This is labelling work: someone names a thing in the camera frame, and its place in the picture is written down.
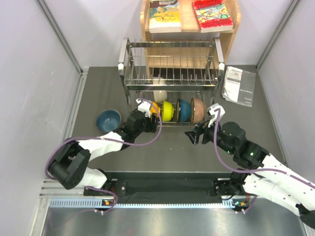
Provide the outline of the large blue ceramic bowl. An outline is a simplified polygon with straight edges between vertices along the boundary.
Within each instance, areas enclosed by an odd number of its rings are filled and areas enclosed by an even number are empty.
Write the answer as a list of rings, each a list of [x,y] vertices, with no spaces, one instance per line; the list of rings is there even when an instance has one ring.
[[[96,119],[96,126],[99,131],[108,133],[119,127],[121,115],[117,110],[104,110]]]

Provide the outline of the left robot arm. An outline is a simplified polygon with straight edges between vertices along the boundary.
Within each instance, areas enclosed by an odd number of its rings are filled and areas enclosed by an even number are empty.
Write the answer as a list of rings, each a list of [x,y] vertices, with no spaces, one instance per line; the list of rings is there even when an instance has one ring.
[[[158,122],[157,114],[147,117],[144,112],[134,110],[122,127],[103,136],[70,138],[53,152],[45,172],[67,190],[77,186],[92,187],[99,194],[106,195],[111,191],[111,182],[103,171],[88,168],[88,163],[105,154],[139,146],[134,143],[136,138],[143,132],[155,133]]]

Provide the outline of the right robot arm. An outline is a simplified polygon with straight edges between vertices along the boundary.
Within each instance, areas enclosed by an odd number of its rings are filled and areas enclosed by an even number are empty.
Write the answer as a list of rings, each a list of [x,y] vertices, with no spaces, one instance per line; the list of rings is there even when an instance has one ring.
[[[246,132],[235,122],[223,126],[196,125],[185,132],[193,145],[212,142],[233,156],[241,169],[233,169],[230,190],[261,196],[297,215],[307,226],[315,227],[315,185],[282,164],[269,151],[249,141]]]

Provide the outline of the steel two-tier dish rack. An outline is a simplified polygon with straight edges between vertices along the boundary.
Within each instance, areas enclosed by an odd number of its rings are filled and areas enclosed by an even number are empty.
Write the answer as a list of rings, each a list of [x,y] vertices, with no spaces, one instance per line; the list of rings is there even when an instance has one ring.
[[[192,98],[203,101],[205,107],[214,103],[217,88],[224,75],[224,63],[222,63],[222,49],[220,39],[215,38],[214,42],[160,42],[160,48],[175,48],[178,46],[195,47],[201,46],[201,53],[204,49],[211,47],[218,52],[217,68],[210,69],[212,60],[207,60],[205,69],[184,69],[184,68],[157,68],[156,72],[147,72],[146,63],[143,61],[145,48],[152,48],[154,42],[132,42],[128,38],[123,39],[118,72],[125,92],[127,110],[131,112],[136,106],[136,98],[154,100],[154,90],[166,90],[167,101],[176,106],[178,99],[190,102]],[[153,77],[166,79],[165,85],[154,85]]]

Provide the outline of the orange bowl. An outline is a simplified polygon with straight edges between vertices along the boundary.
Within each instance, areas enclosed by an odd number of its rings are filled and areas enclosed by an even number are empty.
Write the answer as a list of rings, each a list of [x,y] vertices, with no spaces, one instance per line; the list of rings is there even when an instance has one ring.
[[[156,116],[157,120],[159,121],[159,116],[160,116],[160,107],[159,105],[152,101],[151,104],[151,108],[150,108],[150,112],[151,112],[151,118],[153,118],[153,116]]]

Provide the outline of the pink speckled bowl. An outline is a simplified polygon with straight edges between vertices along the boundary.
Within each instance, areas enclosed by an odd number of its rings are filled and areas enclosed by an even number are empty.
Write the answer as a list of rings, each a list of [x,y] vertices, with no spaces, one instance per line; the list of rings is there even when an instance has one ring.
[[[205,116],[205,104],[202,100],[198,98],[192,98],[190,101],[191,107],[191,116],[190,121],[191,123],[200,123]]]

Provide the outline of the lime green bowl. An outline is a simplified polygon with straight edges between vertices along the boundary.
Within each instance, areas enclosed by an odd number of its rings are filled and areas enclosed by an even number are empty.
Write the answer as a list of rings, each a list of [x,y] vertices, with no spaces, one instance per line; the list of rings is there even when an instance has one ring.
[[[174,107],[172,103],[163,101],[162,103],[162,121],[169,122],[174,116]]]

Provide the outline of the small teal blue bowl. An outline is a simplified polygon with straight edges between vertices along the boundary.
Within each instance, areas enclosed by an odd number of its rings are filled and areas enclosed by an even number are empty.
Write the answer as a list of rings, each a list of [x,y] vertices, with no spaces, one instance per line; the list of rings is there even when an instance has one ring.
[[[176,103],[176,121],[177,122],[190,122],[191,106],[183,100],[178,99]]]

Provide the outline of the cream ceramic bowl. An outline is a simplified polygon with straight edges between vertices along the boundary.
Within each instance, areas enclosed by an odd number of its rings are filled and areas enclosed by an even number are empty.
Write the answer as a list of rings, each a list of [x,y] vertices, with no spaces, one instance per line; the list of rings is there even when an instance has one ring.
[[[165,85],[166,79],[162,77],[153,77],[154,85]],[[164,100],[167,100],[167,91],[166,90],[154,90],[153,91],[154,100],[156,103],[161,103]]]

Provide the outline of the grey booklet in plastic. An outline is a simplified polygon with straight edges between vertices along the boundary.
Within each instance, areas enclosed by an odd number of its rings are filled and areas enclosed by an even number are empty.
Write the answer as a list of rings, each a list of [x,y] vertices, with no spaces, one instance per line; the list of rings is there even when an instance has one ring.
[[[256,73],[237,67],[226,68],[222,96],[226,101],[252,107]]]

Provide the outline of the wooden shelf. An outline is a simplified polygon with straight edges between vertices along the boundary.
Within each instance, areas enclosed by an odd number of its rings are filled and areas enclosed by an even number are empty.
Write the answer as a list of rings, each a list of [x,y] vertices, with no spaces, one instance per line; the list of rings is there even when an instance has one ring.
[[[237,0],[224,1],[227,10],[233,21],[233,29],[230,31],[215,31],[214,33],[200,33],[195,14],[193,13],[192,1],[180,0],[179,11],[181,19],[181,32],[178,33],[150,33],[149,32],[149,10],[150,2],[142,1],[140,23],[142,31],[142,42],[154,42],[152,48],[145,48],[143,60],[146,63],[147,72],[156,72],[161,68],[184,68],[184,69],[205,69],[207,60],[212,60],[210,69],[219,65],[218,52],[211,47],[204,49],[201,53],[201,46],[195,47],[159,47],[160,42],[214,42],[216,33],[219,33],[220,45],[222,49],[222,63],[227,64],[230,51],[238,28],[241,23],[241,10]]]

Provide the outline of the yellow cover book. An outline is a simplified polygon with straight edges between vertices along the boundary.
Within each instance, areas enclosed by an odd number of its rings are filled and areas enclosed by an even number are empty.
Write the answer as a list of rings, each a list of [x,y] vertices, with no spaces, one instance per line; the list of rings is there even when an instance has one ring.
[[[150,1],[149,32],[181,32],[180,10],[177,0]]]

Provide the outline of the red cover book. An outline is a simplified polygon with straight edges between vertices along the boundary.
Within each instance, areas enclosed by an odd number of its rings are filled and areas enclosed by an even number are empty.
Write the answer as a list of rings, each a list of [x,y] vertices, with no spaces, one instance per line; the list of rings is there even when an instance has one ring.
[[[192,2],[201,33],[230,31],[233,22],[222,0],[194,0]]]

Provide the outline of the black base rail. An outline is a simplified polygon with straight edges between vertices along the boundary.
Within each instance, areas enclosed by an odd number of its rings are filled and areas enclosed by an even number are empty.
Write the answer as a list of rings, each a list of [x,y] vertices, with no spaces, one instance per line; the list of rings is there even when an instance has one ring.
[[[207,204],[246,196],[229,172],[106,172],[120,204]]]

